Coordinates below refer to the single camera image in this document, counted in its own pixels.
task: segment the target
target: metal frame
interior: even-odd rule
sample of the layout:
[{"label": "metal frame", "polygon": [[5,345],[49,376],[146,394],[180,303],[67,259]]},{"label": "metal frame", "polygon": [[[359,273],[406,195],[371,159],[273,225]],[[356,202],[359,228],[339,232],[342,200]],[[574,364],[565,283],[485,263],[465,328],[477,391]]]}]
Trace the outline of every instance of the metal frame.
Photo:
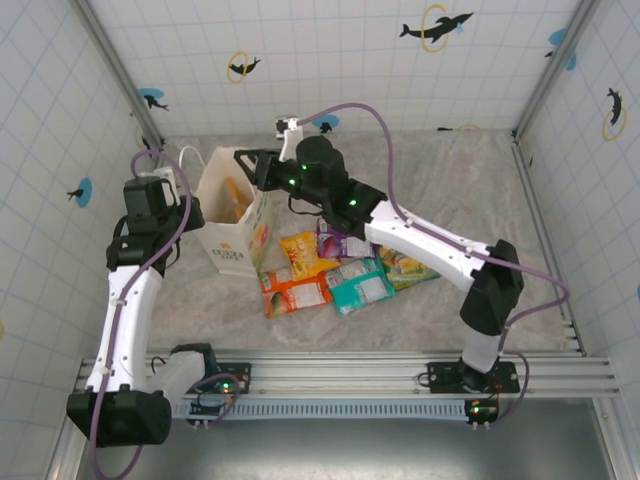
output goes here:
[{"label": "metal frame", "polygon": [[[518,174],[520,175],[520,182],[522,183],[522,188],[524,189],[524,195],[527,199],[527,204],[529,205],[529,211],[531,212],[531,217],[533,219],[533,226],[536,229],[536,234],[538,235],[538,240],[540,241],[540,246],[542,248],[542,254],[544,256],[545,263],[547,265],[547,270],[556,278],[564,280],[562,277],[560,264],[558,263],[558,259],[556,258],[555,251],[553,249],[553,244],[551,243],[549,231],[547,230],[547,226],[542,216],[540,202],[538,202],[536,191],[533,188],[533,182],[531,181],[531,176],[529,175],[529,169],[527,168],[521,145],[514,144],[512,145],[511,150],[513,153],[514,162],[516,164],[516,167],[518,168]],[[576,323],[575,315],[573,309],[571,308],[570,301],[560,305],[559,308],[560,314],[562,315],[563,327],[565,328],[565,334],[567,336],[567,340],[569,341],[570,348],[575,348],[575,350],[581,352],[582,355],[586,355],[587,352],[585,351],[584,343],[582,342],[580,331]]]},{"label": "metal frame", "polygon": [[[169,351],[150,352],[151,358],[169,357]],[[473,394],[431,394],[420,387],[417,375],[432,361],[457,361],[459,353],[396,352],[272,352],[218,350],[220,362],[252,364],[251,393],[247,399],[470,399]],[[527,398],[600,398],[620,395],[606,358],[568,354],[530,353],[531,380]],[[504,356],[516,364],[518,374],[524,366],[518,357]],[[83,361],[75,391],[83,391],[94,360]],[[514,398],[517,394],[505,394]],[[185,399],[194,398],[186,395]]]},{"label": "metal frame", "polygon": [[558,81],[560,74],[571,59],[571,56],[575,53],[578,40],[580,40],[580,37],[589,26],[589,22],[600,6],[601,1],[602,0],[582,0],[578,5],[578,8],[573,14],[573,18],[569,22],[562,42],[560,42],[560,45],[558,45],[558,48],[556,48],[553,53],[551,63],[536,85],[533,94],[527,102],[527,107],[518,121],[518,126],[514,130],[518,142],[531,127],[533,120],[538,112],[540,112],[542,105],[544,105],[544,102]]},{"label": "metal frame", "polygon": [[149,111],[142,101],[138,89],[135,87],[122,61],[120,61],[116,50],[113,48],[107,32],[105,32],[95,10],[91,6],[90,0],[69,0],[69,3],[89,35],[89,38],[102,56],[107,69],[113,75],[113,79],[120,88],[120,91],[127,99],[133,116],[136,117],[140,123],[140,128],[142,129],[145,139],[153,148],[161,149],[162,140],[160,131],[153,122],[151,115],[149,115]]},{"label": "metal frame", "polygon": [[609,454],[611,477],[616,480],[637,480],[613,402],[610,398],[594,398],[593,407],[600,426],[603,449]]},{"label": "metal frame", "polygon": [[[151,358],[168,358],[169,351],[150,352],[146,373],[152,375]],[[320,418],[443,418],[460,421],[456,405],[474,395],[434,395],[421,387],[416,376],[425,371],[430,361],[455,361],[458,353],[427,354],[380,352],[272,352],[220,350],[221,362],[251,362],[251,393],[243,396],[244,416],[235,420],[303,418],[302,412],[293,414],[301,405],[320,406]],[[620,396],[611,366],[606,358],[581,357],[570,353],[530,353],[531,381],[527,391],[529,401],[547,398],[592,398],[603,434],[603,447],[611,459],[617,480],[633,478],[629,456],[624,449],[620,425],[613,414],[612,398]],[[523,365],[517,357],[505,357],[516,363],[519,375]],[[82,362],[76,380],[76,390],[83,390],[93,368],[93,359]],[[504,395],[513,399],[516,395]],[[174,410],[174,418],[187,419],[193,395],[186,395]],[[283,404],[288,410],[278,410]],[[344,405],[360,404],[369,407],[355,413],[336,414]],[[385,407],[399,405],[395,411]],[[48,480],[75,478],[86,446],[80,431],[65,419],[62,434]]]}]

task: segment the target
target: white paper bag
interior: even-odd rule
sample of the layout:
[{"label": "white paper bag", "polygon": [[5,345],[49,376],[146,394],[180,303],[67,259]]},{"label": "white paper bag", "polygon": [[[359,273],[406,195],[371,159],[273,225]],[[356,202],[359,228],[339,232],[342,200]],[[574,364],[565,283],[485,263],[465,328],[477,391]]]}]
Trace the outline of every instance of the white paper bag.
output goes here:
[{"label": "white paper bag", "polygon": [[[195,233],[220,273],[257,277],[275,223],[270,193],[256,190],[236,163],[241,147],[217,147],[195,192],[206,224]],[[238,221],[225,183],[231,178],[239,192],[253,201]]]}]

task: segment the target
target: metal pole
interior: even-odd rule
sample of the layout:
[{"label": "metal pole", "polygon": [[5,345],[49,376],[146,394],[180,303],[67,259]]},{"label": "metal pole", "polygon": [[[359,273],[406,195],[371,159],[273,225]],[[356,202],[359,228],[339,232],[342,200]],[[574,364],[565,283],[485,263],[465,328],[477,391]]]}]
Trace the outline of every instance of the metal pole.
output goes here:
[{"label": "metal pole", "polygon": [[569,22],[562,42],[560,42],[558,48],[553,52],[549,67],[545,70],[538,85],[536,85],[527,103],[527,107],[514,130],[516,142],[519,142],[520,138],[524,137],[527,130],[531,127],[531,124],[558,81],[560,74],[567,63],[569,63],[571,56],[575,53],[578,41],[589,26],[589,22],[600,6],[600,3],[601,0],[582,0],[580,5],[578,5],[573,18]]},{"label": "metal pole", "polygon": [[120,91],[127,99],[133,116],[136,117],[138,123],[140,123],[144,138],[152,148],[161,149],[161,136],[158,127],[156,127],[151,115],[149,115],[149,111],[140,97],[138,89],[135,87],[129,73],[124,68],[118,54],[113,48],[111,40],[109,40],[95,10],[90,4],[90,0],[69,0],[69,3],[80,19],[80,23],[82,23],[89,38],[91,38],[91,41],[100,52],[102,59],[113,75]]}]

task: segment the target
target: yellow snack package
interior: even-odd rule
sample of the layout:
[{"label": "yellow snack package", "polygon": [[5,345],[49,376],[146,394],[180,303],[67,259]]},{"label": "yellow snack package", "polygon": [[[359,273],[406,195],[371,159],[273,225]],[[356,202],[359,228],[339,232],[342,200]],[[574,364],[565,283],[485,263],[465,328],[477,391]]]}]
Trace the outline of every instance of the yellow snack package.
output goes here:
[{"label": "yellow snack package", "polygon": [[324,270],[341,265],[333,258],[318,257],[316,234],[313,232],[281,238],[280,246],[291,262],[291,272],[295,282],[315,277]]}]

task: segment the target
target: grid pattern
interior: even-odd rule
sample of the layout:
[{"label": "grid pattern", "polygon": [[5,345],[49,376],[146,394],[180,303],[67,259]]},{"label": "grid pattern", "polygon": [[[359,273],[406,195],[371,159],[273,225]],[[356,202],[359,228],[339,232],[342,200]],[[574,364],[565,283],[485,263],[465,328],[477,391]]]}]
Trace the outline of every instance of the grid pattern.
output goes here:
[{"label": "grid pattern", "polygon": [[0,8],[0,478],[42,478],[104,323],[135,124],[68,2]]},{"label": "grid pattern", "polygon": [[[543,213],[590,354],[609,355],[640,437],[640,3],[605,2],[527,139]],[[611,88],[622,97],[615,140]]]},{"label": "grid pattern", "polygon": [[[420,29],[432,3],[93,2],[134,82],[165,93],[169,111],[151,114],[166,136],[271,132],[276,115],[345,101],[374,106],[396,130],[513,128],[555,48],[550,35],[567,25],[578,0],[440,2],[446,15],[473,16],[442,51],[427,53],[420,38],[399,34],[403,24]],[[425,28],[443,15],[432,9]],[[231,83],[227,66],[238,51],[260,63]],[[378,128],[359,112],[339,117],[342,130]]]}]

